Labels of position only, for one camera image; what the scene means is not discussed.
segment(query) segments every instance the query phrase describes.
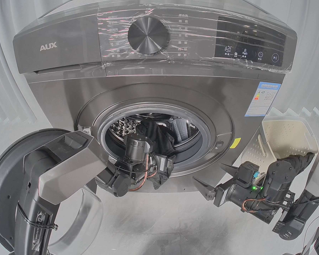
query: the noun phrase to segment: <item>copper braided cable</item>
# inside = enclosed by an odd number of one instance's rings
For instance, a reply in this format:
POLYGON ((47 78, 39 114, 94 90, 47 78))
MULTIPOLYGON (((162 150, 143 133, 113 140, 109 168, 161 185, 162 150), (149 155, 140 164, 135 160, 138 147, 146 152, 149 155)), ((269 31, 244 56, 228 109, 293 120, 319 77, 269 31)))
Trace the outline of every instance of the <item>copper braided cable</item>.
POLYGON ((145 175, 144 175, 144 179, 143 179, 142 183, 141 183, 138 187, 136 187, 135 189, 129 189, 129 191, 137 191, 137 190, 139 190, 139 189, 143 186, 143 184, 145 183, 145 181, 146 181, 146 179, 147 179, 147 176, 148 176, 148 161, 149 161, 149 156, 148 156, 148 154, 147 154, 147 160, 145 161, 145 175))
POLYGON ((256 213, 257 210, 247 210, 247 209, 245 208, 245 203, 246 203, 247 201, 264 201, 264 200, 266 200, 266 199, 267 199, 267 198, 259 198, 259 199, 249 198, 249 199, 246 199, 246 200, 242 203, 242 210, 244 210, 244 211, 247 212, 247 213, 256 213))
POLYGON ((156 174, 157 174, 157 168, 156 168, 156 172, 155 173, 153 173, 151 176, 147 176, 147 179, 150 178, 150 177, 155 176, 156 174))

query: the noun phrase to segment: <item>machine top panel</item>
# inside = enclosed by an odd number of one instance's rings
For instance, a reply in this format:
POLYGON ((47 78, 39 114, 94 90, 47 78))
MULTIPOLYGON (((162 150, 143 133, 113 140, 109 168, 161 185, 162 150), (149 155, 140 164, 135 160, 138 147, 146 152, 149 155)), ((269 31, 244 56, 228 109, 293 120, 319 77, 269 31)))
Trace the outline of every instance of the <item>machine top panel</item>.
POLYGON ((286 73, 296 41, 244 0, 71 0, 24 28, 13 46, 20 73, 149 58, 286 73))

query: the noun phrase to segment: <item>sticker label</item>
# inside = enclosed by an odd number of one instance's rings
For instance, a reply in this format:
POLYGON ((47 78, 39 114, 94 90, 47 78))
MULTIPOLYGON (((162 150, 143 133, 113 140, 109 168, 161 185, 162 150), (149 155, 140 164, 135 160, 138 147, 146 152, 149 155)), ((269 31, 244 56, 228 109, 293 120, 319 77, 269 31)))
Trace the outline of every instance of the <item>sticker label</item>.
MULTIPOLYGON (((35 220, 35 223, 38 225, 43 225, 45 221, 46 213, 45 212, 38 212, 37 218, 35 220)), ((33 239, 32 239, 32 250, 40 251, 40 244, 42 239, 42 228, 34 228, 33 232, 33 239)))
POLYGON ((165 159, 162 158, 162 159, 161 159, 161 166, 160 166, 160 170, 161 170, 161 171, 164 171, 164 163, 165 163, 165 159))
POLYGON ((236 138, 233 142, 233 144, 230 146, 230 148, 235 148, 237 147, 237 145, 239 144, 239 142, 241 141, 241 138, 236 138))
POLYGON ((227 192, 228 192, 228 189, 226 189, 225 192, 223 193, 223 196, 222 196, 222 199, 221 199, 221 202, 220 202, 220 206, 224 203, 225 197, 227 195, 227 192))
POLYGON ((260 82, 245 116, 265 116, 281 84, 260 82))

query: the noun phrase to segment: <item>yellow warning sticker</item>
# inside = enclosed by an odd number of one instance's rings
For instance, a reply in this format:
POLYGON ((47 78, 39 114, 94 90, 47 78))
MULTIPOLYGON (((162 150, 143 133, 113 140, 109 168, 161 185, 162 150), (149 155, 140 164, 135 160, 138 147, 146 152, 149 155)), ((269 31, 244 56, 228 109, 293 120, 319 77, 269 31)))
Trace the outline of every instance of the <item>yellow warning sticker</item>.
POLYGON ((241 141, 241 138, 236 138, 233 142, 233 144, 230 146, 230 148, 235 148, 237 147, 237 145, 239 144, 239 142, 241 141))

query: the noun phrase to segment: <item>aux logo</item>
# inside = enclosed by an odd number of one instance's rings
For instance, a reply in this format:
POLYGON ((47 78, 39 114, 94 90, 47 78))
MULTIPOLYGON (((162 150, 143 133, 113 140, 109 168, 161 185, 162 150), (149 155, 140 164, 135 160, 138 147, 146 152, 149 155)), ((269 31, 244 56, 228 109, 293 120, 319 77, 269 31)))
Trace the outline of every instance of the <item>aux logo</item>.
POLYGON ((41 51, 41 50, 46 50, 46 49, 51 49, 51 48, 53 48, 53 47, 57 47, 57 46, 55 45, 55 43, 56 43, 56 41, 55 41, 55 42, 52 42, 52 43, 50 43, 50 44, 48 44, 48 45, 42 45, 42 46, 40 46, 40 51, 41 51))

